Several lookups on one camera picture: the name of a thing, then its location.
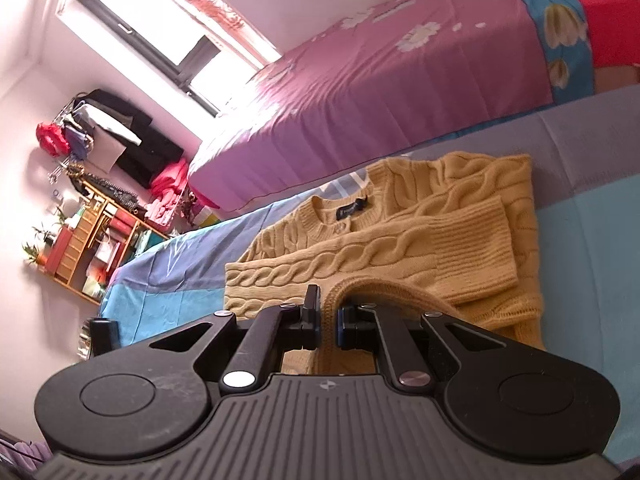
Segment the tan cable-knit cardigan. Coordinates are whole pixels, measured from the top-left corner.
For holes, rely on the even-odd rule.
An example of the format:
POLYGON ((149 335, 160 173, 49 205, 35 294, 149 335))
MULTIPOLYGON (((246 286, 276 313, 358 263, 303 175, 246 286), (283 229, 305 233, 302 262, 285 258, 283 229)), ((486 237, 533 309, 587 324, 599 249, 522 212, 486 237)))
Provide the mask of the tan cable-knit cardigan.
POLYGON ((293 373, 372 372, 370 354, 336 343, 337 310, 347 300, 396 304, 407 318, 436 310, 540 347, 532 171, 526 155, 379 160, 360 191, 312 196, 261 230, 226 266, 224 307, 254 318, 317 285, 322 343, 285 360, 293 373))

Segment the wooden storage shelf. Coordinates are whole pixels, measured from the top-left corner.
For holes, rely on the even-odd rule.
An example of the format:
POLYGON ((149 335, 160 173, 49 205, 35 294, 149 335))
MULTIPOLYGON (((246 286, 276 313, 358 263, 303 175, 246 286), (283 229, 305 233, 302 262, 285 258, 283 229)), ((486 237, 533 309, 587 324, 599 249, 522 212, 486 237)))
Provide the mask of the wooden storage shelf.
POLYGON ((40 261, 55 283, 99 304, 116 270, 168 237, 97 188, 87 190, 40 261))

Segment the window with dark frame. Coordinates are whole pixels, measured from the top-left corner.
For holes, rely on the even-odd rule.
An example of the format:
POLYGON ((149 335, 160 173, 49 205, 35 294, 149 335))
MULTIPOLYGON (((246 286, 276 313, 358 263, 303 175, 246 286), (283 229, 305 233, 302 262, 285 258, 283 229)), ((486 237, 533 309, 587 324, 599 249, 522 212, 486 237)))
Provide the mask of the window with dark frame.
POLYGON ((224 0, 77 1, 212 116, 280 58, 224 0))

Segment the red clothes pile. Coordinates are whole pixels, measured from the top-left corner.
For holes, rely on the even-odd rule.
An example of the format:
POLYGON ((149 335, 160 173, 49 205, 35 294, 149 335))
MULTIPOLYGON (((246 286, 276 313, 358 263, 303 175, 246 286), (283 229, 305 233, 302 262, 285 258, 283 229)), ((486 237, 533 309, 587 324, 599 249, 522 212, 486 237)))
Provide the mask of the red clothes pile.
POLYGON ((171 162, 151 182, 152 202, 146 206, 145 222, 160 232, 168 233, 177 217, 192 228, 206 228, 218 223, 214 207, 190 188, 189 163, 184 159, 171 162))

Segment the blue grey patchwork bedsheet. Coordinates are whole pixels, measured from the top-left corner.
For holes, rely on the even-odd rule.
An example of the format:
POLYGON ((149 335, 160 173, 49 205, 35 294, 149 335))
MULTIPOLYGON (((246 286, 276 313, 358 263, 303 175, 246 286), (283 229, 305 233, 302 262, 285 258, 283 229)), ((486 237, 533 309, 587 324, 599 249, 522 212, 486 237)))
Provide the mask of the blue grey patchwork bedsheet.
MULTIPOLYGON (((620 396, 606 454, 639 456, 639 89, 629 86, 411 152, 529 154, 540 229, 542 336, 620 396)), ((150 249, 121 268, 100 312, 133 344, 219 310, 224 265, 303 201, 295 195, 150 249)))

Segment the hanging dark clothes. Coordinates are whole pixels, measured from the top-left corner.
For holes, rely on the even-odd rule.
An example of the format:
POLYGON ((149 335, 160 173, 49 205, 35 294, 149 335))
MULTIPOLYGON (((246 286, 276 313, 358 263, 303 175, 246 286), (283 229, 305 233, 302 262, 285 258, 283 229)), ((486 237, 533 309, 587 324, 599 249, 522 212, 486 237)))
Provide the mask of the hanging dark clothes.
POLYGON ((142 188, 183 159, 183 149, 153 127, 151 116, 106 90, 74 96, 72 119, 93 137, 90 156, 104 159, 104 172, 117 166, 142 188))

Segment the purple floral bed cover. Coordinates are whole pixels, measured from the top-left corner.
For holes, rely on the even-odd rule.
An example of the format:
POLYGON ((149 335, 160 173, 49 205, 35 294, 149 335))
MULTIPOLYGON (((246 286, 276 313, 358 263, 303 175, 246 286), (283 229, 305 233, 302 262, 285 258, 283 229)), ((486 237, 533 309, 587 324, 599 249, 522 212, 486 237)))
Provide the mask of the purple floral bed cover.
POLYGON ((194 156, 192 191, 235 214, 453 133, 590 96, 579 0, 394 0, 258 72, 194 156))

